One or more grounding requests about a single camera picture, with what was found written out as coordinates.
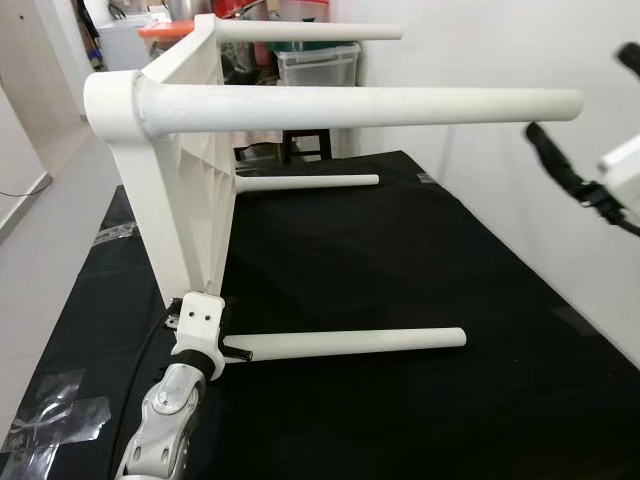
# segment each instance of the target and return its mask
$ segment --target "black cable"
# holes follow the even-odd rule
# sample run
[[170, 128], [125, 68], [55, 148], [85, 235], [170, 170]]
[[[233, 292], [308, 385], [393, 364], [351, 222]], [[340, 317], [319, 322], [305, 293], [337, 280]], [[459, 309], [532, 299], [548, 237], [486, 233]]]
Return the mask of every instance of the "black cable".
[[0, 192], [0, 195], [4, 195], [5, 197], [14, 197], [14, 198], [18, 198], [18, 197], [29, 197], [31, 195], [37, 195], [40, 192], [42, 192], [43, 190], [46, 190], [47, 188], [49, 188], [49, 185], [51, 185], [53, 183], [53, 177], [49, 177], [49, 183], [47, 183], [46, 185], [40, 187], [38, 190], [36, 190], [35, 192], [31, 192], [31, 193], [21, 193], [21, 194], [15, 194], [15, 193], [5, 193], [5, 192]]
[[109, 479], [111, 480], [115, 477], [115, 471], [114, 468], [117, 469], [120, 466], [120, 462], [118, 462], [116, 464], [116, 466], [114, 467], [113, 463], [116, 457], [116, 450], [118, 449], [118, 438], [120, 437], [120, 431], [122, 430], [122, 424], [124, 423], [124, 414], [127, 410], [127, 405], [129, 404], [129, 397], [131, 397], [131, 391], [133, 390], [133, 384], [135, 382], [136, 377], [138, 376], [138, 371], [140, 370], [140, 365], [142, 364], [142, 359], [144, 358], [144, 355], [147, 353], [147, 349], [149, 348], [149, 345], [151, 344], [151, 340], [153, 340], [153, 336], [155, 334], [155, 332], [158, 330], [158, 328], [164, 324], [164, 322], [167, 320], [167, 318], [169, 317], [169, 314], [172, 310], [173, 304], [160, 316], [160, 318], [158, 319], [158, 321], [154, 324], [154, 326], [151, 328], [151, 330], [149, 330], [149, 332], [147, 332], [146, 337], [144, 338], [144, 340], [142, 341], [142, 344], [140, 345], [140, 350], [138, 350], [138, 355], [136, 356], [136, 359], [133, 363], [133, 371], [131, 372], [131, 376], [129, 377], [129, 381], [127, 383], [127, 391], [125, 392], [124, 395], [124, 400], [122, 403], [122, 411], [120, 412], [120, 418], [118, 418], [118, 423], [116, 425], [116, 433], [115, 433], [115, 437], [113, 439], [113, 444], [111, 446], [111, 455], [109, 455], [109, 464], [108, 464], [108, 473], [109, 473]]
[[632, 233], [638, 237], [640, 237], [640, 227], [634, 225], [633, 223], [627, 222], [626, 220], [622, 220], [618, 223], [618, 226], [629, 233]]

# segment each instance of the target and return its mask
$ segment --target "black table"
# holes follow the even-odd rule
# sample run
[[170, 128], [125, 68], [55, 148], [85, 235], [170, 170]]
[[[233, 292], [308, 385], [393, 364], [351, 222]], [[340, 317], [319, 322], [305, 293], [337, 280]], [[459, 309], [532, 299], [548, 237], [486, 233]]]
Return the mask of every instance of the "black table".
[[[402, 152], [271, 173], [304, 172], [381, 184], [239, 197], [230, 333], [458, 326], [468, 345], [228, 366], [186, 478], [640, 478], [638, 372], [562, 320], [562, 298], [455, 198]], [[107, 395], [114, 419], [60, 447], [49, 478], [106, 478], [127, 377], [162, 309], [139, 238], [92, 249], [37, 374], [85, 368], [79, 398]], [[172, 344], [159, 332], [144, 359], [121, 449]]]

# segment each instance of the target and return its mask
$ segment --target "white chair leg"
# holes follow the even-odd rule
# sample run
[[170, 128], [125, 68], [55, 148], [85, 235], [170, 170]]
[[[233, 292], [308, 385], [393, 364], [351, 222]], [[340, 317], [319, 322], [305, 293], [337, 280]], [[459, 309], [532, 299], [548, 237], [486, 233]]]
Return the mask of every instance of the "white chair leg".
[[355, 187], [377, 185], [378, 175], [314, 175], [298, 177], [236, 176], [236, 193], [302, 188]]
[[227, 346], [252, 351], [252, 361], [461, 347], [466, 342], [461, 328], [272, 333], [229, 335], [224, 339]]

